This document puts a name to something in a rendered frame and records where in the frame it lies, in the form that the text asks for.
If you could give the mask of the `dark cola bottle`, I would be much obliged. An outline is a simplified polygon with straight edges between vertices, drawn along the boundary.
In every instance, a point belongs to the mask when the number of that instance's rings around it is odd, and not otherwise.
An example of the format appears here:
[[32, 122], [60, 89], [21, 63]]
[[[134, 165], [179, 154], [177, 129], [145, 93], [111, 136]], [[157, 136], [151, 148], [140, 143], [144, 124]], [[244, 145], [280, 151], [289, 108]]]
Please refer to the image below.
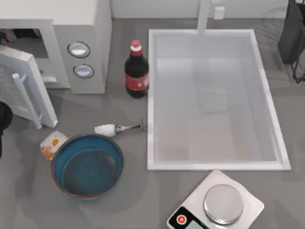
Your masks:
[[133, 98], [143, 98], [149, 87], [149, 63], [142, 53], [139, 40], [133, 40], [130, 46], [130, 55], [124, 64], [125, 87]]

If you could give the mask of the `white hand blender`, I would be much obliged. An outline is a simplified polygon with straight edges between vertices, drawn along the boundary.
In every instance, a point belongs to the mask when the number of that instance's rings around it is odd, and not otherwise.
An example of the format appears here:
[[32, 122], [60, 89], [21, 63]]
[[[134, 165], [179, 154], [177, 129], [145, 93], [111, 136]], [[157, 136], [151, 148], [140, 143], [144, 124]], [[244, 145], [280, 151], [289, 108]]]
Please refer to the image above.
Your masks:
[[104, 135], [106, 137], [114, 137], [120, 134], [123, 131], [139, 128], [142, 131], [144, 130], [143, 120], [141, 119], [138, 125], [131, 125], [131, 126], [121, 126], [116, 124], [105, 124], [94, 127], [94, 133], [99, 135]]

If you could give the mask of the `white sink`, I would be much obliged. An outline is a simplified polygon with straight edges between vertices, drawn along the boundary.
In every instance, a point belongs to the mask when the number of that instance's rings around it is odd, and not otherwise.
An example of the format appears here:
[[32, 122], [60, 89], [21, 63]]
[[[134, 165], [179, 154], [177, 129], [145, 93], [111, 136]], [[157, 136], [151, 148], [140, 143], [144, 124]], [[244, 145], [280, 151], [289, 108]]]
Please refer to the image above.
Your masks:
[[149, 170], [290, 170], [255, 32], [149, 30]]

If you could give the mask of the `round grey microwave knob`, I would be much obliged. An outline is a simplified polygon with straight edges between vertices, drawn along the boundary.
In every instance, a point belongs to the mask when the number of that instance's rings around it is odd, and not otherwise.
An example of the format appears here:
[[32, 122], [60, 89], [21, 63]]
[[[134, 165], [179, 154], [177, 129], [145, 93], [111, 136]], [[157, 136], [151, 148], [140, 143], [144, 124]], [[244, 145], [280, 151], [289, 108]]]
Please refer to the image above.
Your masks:
[[75, 58], [86, 58], [90, 55], [90, 47], [83, 42], [75, 42], [68, 45], [68, 52]]
[[94, 76], [94, 69], [87, 64], [74, 66], [73, 72], [77, 77], [82, 79], [88, 79]]

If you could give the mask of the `blue bowl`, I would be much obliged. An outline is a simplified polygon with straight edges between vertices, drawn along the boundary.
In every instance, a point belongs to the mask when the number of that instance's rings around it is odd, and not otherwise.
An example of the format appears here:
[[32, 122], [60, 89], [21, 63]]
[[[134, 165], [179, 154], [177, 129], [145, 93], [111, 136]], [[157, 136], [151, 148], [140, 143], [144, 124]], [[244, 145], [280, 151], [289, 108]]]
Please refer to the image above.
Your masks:
[[68, 139], [51, 161], [51, 177], [56, 187], [81, 200], [97, 199], [110, 191], [122, 170], [122, 150], [111, 138], [98, 134]]

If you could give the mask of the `white and orange snack bag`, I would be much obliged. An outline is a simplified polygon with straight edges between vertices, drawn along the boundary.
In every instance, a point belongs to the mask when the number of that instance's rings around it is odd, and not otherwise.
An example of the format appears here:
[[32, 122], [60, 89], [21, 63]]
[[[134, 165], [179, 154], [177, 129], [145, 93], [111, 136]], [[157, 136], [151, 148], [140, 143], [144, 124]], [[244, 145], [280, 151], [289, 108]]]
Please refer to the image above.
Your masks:
[[52, 161], [57, 150], [69, 138], [59, 131], [49, 134], [40, 144], [40, 150], [46, 160]]

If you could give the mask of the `silver kitchen scale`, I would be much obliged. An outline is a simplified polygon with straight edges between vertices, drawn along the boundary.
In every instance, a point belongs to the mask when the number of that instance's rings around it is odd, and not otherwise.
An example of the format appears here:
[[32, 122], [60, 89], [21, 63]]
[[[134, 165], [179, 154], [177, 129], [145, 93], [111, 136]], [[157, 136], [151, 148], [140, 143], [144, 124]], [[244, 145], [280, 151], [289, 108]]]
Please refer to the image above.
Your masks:
[[169, 229], [250, 229], [262, 201], [220, 170], [212, 171], [168, 218]]

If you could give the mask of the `tall white tap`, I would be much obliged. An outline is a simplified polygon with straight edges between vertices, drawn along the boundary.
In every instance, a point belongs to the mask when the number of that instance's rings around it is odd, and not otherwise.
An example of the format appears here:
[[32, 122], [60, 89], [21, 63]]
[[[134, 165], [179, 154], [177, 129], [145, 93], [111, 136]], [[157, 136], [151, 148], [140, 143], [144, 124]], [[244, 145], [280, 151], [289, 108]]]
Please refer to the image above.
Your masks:
[[198, 35], [204, 36], [205, 34], [211, 3], [212, 3], [212, 8], [214, 9], [213, 18], [215, 20], [222, 20], [224, 18], [225, 7], [220, 5], [221, 1], [222, 0], [199, 0], [199, 14], [197, 21]]

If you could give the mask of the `pale microwave oven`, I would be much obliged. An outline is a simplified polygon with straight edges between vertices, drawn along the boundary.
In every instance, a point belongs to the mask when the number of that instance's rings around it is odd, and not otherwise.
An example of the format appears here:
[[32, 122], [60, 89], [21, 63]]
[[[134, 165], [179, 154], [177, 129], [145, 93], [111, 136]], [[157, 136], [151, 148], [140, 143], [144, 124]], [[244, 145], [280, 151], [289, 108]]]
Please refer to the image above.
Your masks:
[[[34, 56], [47, 88], [102, 94], [112, 36], [109, 0], [0, 0], [1, 44]], [[86, 43], [91, 53], [75, 58], [68, 45]], [[94, 76], [77, 77], [74, 66], [90, 65]]]

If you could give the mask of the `white microwave door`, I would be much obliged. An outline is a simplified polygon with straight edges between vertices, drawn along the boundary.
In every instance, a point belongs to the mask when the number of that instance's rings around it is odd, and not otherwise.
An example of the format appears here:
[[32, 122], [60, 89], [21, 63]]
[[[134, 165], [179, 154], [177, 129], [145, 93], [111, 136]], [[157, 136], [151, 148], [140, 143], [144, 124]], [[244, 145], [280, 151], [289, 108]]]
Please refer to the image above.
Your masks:
[[37, 129], [54, 128], [58, 119], [32, 54], [0, 45], [0, 102]]

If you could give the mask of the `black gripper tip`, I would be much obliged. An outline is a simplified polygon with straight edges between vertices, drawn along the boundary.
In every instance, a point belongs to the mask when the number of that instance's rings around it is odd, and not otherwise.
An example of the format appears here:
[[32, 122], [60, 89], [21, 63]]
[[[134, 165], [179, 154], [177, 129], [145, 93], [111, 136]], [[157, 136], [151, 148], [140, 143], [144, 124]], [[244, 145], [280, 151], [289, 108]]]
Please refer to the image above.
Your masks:
[[0, 159], [2, 158], [3, 132], [11, 125], [13, 113], [11, 108], [4, 102], [0, 102]]

